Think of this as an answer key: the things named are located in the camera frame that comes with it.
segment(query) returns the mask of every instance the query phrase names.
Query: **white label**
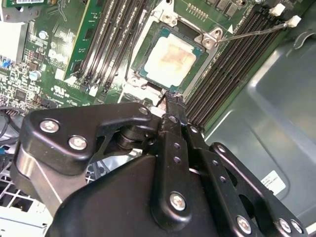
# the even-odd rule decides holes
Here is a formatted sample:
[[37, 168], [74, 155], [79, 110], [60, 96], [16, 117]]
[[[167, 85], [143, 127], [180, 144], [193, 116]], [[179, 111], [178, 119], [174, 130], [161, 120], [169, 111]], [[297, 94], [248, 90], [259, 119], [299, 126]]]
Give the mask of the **white label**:
[[274, 195], [277, 195], [286, 187], [285, 183], [282, 181], [280, 176], [278, 176], [275, 170], [264, 177], [263, 180], [261, 180], [261, 183], [263, 183], [267, 189], [271, 190]]
[[24, 4], [24, 3], [40, 3], [44, 2], [44, 0], [16, 0], [17, 4]]
[[65, 71], [57, 68], [56, 73], [55, 73], [55, 79], [63, 80], [64, 79], [64, 75], [65, 75]]

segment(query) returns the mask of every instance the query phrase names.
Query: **capacitor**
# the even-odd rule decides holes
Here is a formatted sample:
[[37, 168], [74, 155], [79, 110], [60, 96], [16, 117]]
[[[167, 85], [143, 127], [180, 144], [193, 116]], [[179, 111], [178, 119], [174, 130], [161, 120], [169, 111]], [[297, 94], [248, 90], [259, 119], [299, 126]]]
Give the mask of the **capacitor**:
[[29, 74], [29, 79], [31, 81], [37, 81], [41, 78], [41, 73], [40, 71], [31, 71]]
[[39, 38], [42, 40], [47, 40], [48, 39], [48, 33], [46, 31], [40, 31], [39, 32]]

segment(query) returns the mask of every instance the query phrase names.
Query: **white slot latch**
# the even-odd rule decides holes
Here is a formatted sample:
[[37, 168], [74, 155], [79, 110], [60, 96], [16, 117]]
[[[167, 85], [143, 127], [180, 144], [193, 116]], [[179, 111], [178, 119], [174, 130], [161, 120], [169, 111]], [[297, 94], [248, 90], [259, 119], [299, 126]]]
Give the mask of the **white slot latch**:
[[294, 28], [298, 25], [298, 23], [301, 21], [301, 18], [299, 16], [293, 16], [291, 19], [289, 19], [286, 24], [291, 27]]
[[273, 16], [281, 16], [282, 12], [284, 11], [285, 6], [281, 3], [276, 5], [274, 8], [271, 8], [269, 10], [269, 13]]

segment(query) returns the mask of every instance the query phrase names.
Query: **cable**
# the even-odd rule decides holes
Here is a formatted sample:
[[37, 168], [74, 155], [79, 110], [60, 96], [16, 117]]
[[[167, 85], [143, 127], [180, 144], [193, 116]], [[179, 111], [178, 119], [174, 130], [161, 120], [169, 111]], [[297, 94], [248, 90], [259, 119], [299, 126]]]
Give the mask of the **cable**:
[[0, 132], [0, 138], [1, 138], [3, 137], [3, 135], [5, 135], [5, 132], [7, 131], [9, 123], [11, 121], [11, 118], [9, 115], [7, 115], [5, 112], [2, 112], [2, 111], [0, 111], [0, 115], [2, 115], [5, 119], [5, 124]]
[[[16, 108], [16, 107], [13, 107], [13, 106], [0, 106], [0, 115], [2, 115], [4, 117], [4, 119], [5, 119], [5, 124], [3, 126], [3, 129], [0, 132], [0, 138], [3, 135], [5, 135], [5, 132], [7, 131], [9, 125], [17, 133], [20, 132], [19, 126], [16, 125], [16, 123], [10, 118], [10, 116], [7, 115], [5, 112], [3, 112], [3, 110], [15, 110], [15, 111], [18, 111], [21, 114], [26, 113], [25, 110], [22, 110], [20, 108]], [[18, 139], [19, 139], [18, 137], [13, 137], [13, 138], [9, 138], [9, 139], [6, 139], [6, 140], [2, 140], [2, 141], [0, 141], [0, 147], [1, 146], [5, 146], [5, 145], [14, 144], [14, 143], [16, 143], [18, 141]]]
[[233, 37], [230, 37], [230, 38], [227, 38], [227, 39], [221, 39], [218, 42], [219, 43], [223, 43], [223, 42], [227, 42], [227, 41], [231, 41], [231, 40], [237, 40], [237, 39], [248, 37], [248, 36], [257, 36], [257, 35], [270, 34], [270, 33], [274, 32], [274, 31], [278, 31], [278, 30], [284, 29], [287, 26], [288, 25], [286, 23], [282, 23], [282, 24], [274, 26], [274, 27], [272, 27], [270, 29], [266, 29], [266, 30], [263, 30], [263, 31], [249, 32], [249, 33], [242, 34], [242, 35], [239, 35], [239, 36], [233, 36]]

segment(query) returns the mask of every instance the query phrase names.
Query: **screw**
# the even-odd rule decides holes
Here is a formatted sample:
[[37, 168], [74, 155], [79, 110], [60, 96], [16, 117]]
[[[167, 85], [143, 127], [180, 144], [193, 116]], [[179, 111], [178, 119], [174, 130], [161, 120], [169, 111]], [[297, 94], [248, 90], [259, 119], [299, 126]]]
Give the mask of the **screw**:
[[302, 228], [300, 227], [299, 224], [296, 223], [296, 221], [291, 220], [291, 223], [292, 223], [292, 226], [293, 226], [299, 233], [301, 233], [301, 234], [303, 233]]
[[248, 235], [251, 234], [251, 226], [244, 217], [238, 216], [237, 223], [243, 232], [245, 232]]
[[178, 211], [183, 211], [186, 208], [186, 202], [181, 194], [172, 193], [170, 195], [170, 202], [174, 209]]
[[52, 120], [44, 120], [39, 124], [39, 127], [44, 132], [54, 133], [59, 130], [58, 123], [52, 121]]
[[83, 137], [80, 136], [74, 136], [71, 137], [68, 141], [69, 146], [75, 150], [83, 150], [87, 147], [87, 142]]
[[139, 110], [139, 112], [141, 112], [144, 115], [148, 114], [148, 111], [144, 107], [140, 107], [138, 110]]
[[218, 149], [219, 149], [221, 152], [225, 152], [225, 148], [222, 147], [221, 145], [218, 145], [217, 147], [218, 147]]
[[162, 17], [164, 23], [170, 23], [171, 22], [171, 17], [169, 15], [163, 15]]
[[192, 130], [192, 132], [198, 133], [198, 130], [193, 126], [191, 126], [191, 130]]
[[178, 122], [178, 119], [175, 116], [169, 116], [169, 119], [174, 123]]
[[292, 232], [289, 224], [286, 221], [284, 221], [283, 219], [280, 218], [279, 222], [280, 222], [280, 225], [281, 225], [282, 229], [284, 229], [288, 233]]

